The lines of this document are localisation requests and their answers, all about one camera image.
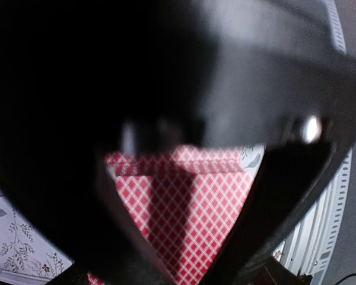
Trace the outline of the front aluminium rail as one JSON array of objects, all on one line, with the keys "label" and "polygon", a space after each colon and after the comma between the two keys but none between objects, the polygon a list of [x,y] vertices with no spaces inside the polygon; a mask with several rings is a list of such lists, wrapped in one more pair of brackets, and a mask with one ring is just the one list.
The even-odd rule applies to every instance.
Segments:
[{"label": "front aluminium rail", "polygon": [[338,171],[273,256],[297,277],[322,284],[335,249],[344,215],[351,173],[352,150]]}]

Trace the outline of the floral table cloth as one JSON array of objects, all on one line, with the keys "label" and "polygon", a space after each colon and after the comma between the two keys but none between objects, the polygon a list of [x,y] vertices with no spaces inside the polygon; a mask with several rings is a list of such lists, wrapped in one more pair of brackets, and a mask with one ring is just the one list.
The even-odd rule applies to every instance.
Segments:
[{"label": "floral table cloth", "polygon": [[[253,183],[265,148],[252,145],[238,149],[240,165]],[[0,270],[50,280],[70,265],[70,260],[47,242],[0,193]]]}]

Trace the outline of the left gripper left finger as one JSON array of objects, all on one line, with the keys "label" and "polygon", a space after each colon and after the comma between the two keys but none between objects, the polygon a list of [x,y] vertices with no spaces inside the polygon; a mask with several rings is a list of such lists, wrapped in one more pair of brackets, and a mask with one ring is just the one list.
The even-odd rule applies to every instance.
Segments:
[{"label": "left gripper left finger", "polygon": [[56,277],[56,284],[89,285],[88,275],[82,266],[75,262],[67,270]]}]

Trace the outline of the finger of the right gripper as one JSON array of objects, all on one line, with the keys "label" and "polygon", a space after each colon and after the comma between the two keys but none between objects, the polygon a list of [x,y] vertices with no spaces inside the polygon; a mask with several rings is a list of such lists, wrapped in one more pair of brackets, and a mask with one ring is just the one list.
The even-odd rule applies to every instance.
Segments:
[{"label": "finger of the right gripper", "polygon": [[242,211],[202,284],[247,284],[320,197],[353,138],[265,151]]},{"label": "finger of the right gripper", "polygon": [[49,241],[107,284],[171,284],[89,148],[0,142],[0,190]]}]

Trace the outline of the red playing card deck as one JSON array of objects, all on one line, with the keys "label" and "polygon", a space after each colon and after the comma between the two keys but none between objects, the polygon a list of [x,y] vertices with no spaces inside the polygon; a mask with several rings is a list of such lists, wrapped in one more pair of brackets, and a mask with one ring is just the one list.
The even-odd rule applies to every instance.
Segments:
[{"label": "red playing card deck", "polygon": [[234,226],[252,178],[238,148],[106,156],[125,207],[176,284],[199,284]]}]

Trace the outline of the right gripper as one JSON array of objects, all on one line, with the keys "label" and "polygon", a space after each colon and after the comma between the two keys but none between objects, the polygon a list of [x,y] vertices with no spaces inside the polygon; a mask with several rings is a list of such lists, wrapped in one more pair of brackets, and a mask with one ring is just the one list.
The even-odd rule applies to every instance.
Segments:
[{"label": "right gripper", "polygon": [[0,150],[356,137],[356,59],[320,1],[0,1]]}]

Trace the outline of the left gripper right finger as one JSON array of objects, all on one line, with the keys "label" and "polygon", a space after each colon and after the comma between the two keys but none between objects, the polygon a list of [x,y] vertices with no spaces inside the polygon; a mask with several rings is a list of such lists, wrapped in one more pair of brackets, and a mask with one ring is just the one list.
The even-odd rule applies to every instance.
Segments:
[{"label": "left gripper right finger", "polygon": [[258,273],[252,278],[252,285],[308,285],[312,282],[311,275],[297,276],[286,269],[274,257],[267,259]]}]

